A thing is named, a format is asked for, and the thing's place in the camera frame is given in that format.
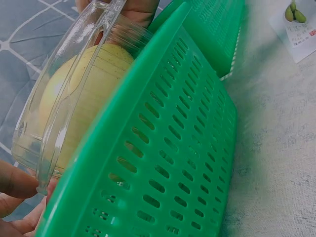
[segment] finger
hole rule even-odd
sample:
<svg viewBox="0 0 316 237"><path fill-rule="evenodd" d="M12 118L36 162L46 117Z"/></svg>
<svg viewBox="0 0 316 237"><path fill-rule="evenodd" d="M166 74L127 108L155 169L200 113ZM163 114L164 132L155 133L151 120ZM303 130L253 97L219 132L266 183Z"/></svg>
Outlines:
<svg viewBox="0 0 316 237"><path fill-rule="evenodd" d="M58 183L58 180L55 179L54 177L51 178L49 185L47 187L47 199L46 199L46 205L48 204L51 196L53 195L53 192L56 188L56 185Z"/></svg>
<svg viewBox="0 0 316 237"><path fill-rule="evenodd" d="M30 198L37 193L37 186L34 177L0 160L0 192L15 198Z"/></svg>
<svg viewBox="0 0 316 237"><path fill-rule="evenodd" d="M24 199L0 194L0 218L10 215L23 201Z"/></svg>
<svg viewBox="0 0 316 237"><path fill-rule="evenodd" d="M45 210L46 197L42 199L39 205L37 205L23 220L10 222L11 226L18 230L21 234L32 232L36 229L39 223L40 217Z"/></svg>
<svg viewBox="0 0 316 237"><path fill-rule="evenodd" d="M33 231L31 231L31 232L26 233L25 236L27 236L27 237L34 237L34 236L35 236L35 233L36 233L36 231L37 231L37 229L38 229L39 223L40 223L41 219L43 218L44 212L45 212L45 207L44 207L44 210L41 212L39 221L38 221L38 223L37 223L35 229L34 229Z"/></svg>
<svg viewBox="0 0 316 237"><path fill-rule="evenodd" d="M0 237L23 237L20 232L14 229L9 223L0 219Z"/></svg>
<svg viewBox="0 0 316 237"><path fill-rule="evenodd" d="M25 237L34 237L35 233L36 233L36 231L31 231L31 232L28 232L28 233L24 234L23 236L25 236Z"/></svg>

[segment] gray fabric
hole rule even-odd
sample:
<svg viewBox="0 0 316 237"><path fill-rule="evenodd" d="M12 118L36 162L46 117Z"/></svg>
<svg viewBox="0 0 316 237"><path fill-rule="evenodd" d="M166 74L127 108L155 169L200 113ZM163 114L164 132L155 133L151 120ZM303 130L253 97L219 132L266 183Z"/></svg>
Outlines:
<svg viewBox="0 0 316 237"><path fill-rule="evenodd" d="M75 0L0 0L0 6L5 23L0 24L0 159L15 164L10 154L15 125L40 71L78 13ZM26 200L5 220L21 219L41 199Z"/></svg>

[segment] plastic lid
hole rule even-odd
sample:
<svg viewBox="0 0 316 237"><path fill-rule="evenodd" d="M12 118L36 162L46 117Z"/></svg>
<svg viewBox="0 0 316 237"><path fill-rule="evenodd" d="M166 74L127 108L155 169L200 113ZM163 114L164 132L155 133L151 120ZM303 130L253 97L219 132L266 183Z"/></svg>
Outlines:
<svg viewBox="0 0 316 237"><path fill-rule="evenodd" d="M36 178L39 181L38 191L42 194L47 194L47 186L52 175L58 177L63 173L65 167L56 166L62 153L64 152L65 156L72 155L63 145L66 142L71 143L74 139L81 139L81 137L70 135L67 140L66 134L71 118L76 112L80 95L85 93L84 87L88 83L87 78L91 68L94 67L96 58L104 49L104 42L106 40L120 42L122 48L137 54L150 38L144 28L128 22L122 16L119 17L125 2L126 0L112 0L111 4L99 1L90 3L50 57L17 123L13 136L13 157L36 171ZM101 31L103 31L102 39L98 45L94 46ZM127 59L120 63L123 66L115 70L116 74L124 73L132 63L128 55L122 54L121 57ZM54 84L51 79L61 68L63 68L61 76L63 82ZM73 85L71 78L75 77L78 70L83 70L83 76ZM56 98L52 101L44 99L45 89L49 84L55 90L53 93L56 94ZM89 109L93 109L93 103L90 104ZM90 112L85 110L85 115L89 116ZM80 123L74 123L73 126L78 126L80 130Z"/></svg>

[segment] paper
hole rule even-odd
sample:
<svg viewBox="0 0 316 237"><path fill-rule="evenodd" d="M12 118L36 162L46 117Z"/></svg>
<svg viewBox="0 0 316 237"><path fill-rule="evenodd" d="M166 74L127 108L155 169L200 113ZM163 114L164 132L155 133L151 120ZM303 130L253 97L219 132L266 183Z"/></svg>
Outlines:
<svg viewBox="0 0 316 237"><path fill-rule="evenodd" d="M270 25L281 39L295 63L316 51L316 2L315 0L295 1L297 9L306 16L305 23L285 18L285 10L291 4L287 1L280 11L269 20Z"/></svg>

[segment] white cloth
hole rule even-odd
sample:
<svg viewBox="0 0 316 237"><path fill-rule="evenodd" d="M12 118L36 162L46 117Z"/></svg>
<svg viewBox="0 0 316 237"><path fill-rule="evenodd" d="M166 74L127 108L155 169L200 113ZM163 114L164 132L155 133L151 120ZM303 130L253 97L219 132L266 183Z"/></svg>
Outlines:
<svg viewBox="0 0 316 237"><path fill-rule="evenodd" d="M316 236L316 54L294 63L268 22L282 5L247 1L224 80L238 110L224 237Z"/></svg>

